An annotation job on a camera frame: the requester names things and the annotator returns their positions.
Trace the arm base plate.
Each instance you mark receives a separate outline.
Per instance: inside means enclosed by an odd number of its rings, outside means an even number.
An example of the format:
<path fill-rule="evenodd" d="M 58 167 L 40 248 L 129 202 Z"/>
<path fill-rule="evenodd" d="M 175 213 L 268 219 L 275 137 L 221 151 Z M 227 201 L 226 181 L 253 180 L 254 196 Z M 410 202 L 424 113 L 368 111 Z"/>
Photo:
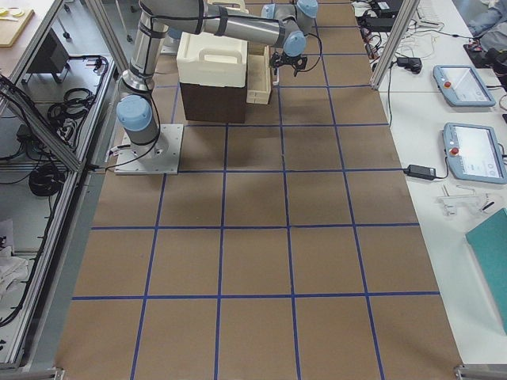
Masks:
<path fill-rule="evenodd" d="M 178 174 L 181 143 L 184 134 L 182 124 L 161 126 L 161 133 L 155 144 L 132 145 L 127 132 L 122 144 L 128 147 L 119 151 L 114 173 L 118 175 Z"/>

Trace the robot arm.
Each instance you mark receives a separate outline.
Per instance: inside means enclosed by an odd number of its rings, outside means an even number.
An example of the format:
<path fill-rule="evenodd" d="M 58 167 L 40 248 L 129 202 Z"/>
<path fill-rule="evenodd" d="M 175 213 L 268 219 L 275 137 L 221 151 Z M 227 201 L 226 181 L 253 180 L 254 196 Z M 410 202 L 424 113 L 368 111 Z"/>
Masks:
<path fill-rule="evenodd" d="M 120 81 L 116 117 L 136 146 L 152 146 L 160 136 L 154 102 L 154 72 L 162 43 L 171 29 L 187 34 L 244 40 L 281 49 L 273 67 L 307 64 L 303 52 L 318 14 L 316 1 L 267 4 L 255 16 L 206 1 L 141 1 L 141 16 L 129 67 Z"/>

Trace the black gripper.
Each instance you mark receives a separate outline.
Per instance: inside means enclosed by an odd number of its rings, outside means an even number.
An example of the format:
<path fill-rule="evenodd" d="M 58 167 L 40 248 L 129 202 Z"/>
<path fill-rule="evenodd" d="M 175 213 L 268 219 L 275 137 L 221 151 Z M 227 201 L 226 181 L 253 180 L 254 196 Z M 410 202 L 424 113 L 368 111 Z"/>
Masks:
<path fill-rule="evenodd" d="M 285 66 L 290 66 L 293 69 L 293 76 L 296 78 L 300 71 L 304 71 L 307 66 L 307 57 L 302 55 L 297 56 L 287 56 L 288 64 Z M 273 67 L 273 79 L 279 79 L 279 67 Z"/>

